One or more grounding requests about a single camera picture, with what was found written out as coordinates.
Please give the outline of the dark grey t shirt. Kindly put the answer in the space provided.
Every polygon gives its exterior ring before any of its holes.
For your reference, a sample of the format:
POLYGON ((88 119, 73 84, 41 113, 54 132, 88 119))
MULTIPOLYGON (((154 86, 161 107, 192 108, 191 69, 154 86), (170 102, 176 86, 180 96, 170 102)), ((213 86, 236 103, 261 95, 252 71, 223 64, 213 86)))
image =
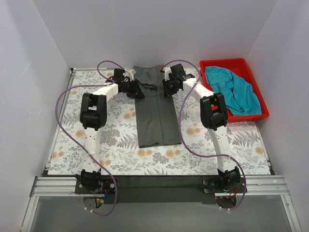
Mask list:
POLYGON ((172 97, 164 96, 161 66, 133 67, 134 79, 145 95, 135 99, 137 135, 140 148, 182 143, 172 97))

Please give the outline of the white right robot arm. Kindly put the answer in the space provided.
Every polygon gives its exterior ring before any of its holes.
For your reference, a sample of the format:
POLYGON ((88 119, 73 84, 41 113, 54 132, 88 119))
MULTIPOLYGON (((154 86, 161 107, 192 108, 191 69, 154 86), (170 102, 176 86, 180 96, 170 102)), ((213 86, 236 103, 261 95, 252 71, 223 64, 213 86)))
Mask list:
POLYGON ((204 183, 205 189, 229 192, 236 190, 241 182, 241 169, 233 157, 227 138, 228 113, 222 93, 214 93, 204 87, 198 78, 187 74, 181 64, 172 67, 163 66, 160 70, 164 74, 164 96, 171 97, 179 90, 187 93, 179 112, 179 125, 183 107, 188 97, 199 102, 200 120, 209 132, 216 154, 209 155, 217 158, 218 176, 209 183, 204 183))

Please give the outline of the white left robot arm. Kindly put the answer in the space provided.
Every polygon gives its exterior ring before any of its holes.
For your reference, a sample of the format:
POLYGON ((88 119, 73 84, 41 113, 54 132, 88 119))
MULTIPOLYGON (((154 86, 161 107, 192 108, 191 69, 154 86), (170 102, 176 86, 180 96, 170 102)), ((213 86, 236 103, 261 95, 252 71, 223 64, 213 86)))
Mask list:
POLYGON ((82 97, 80 122, 85 132, 85 148, 82 171, 76 178, 92 193, 102 193, 106 187, 99 173, 99 146, 102 128, 107 122, 107 102, 118 93, 126 93, 129 98, 144 98, 138 81, 134 79, 133 69, 114 69, 107 85, 82 97))

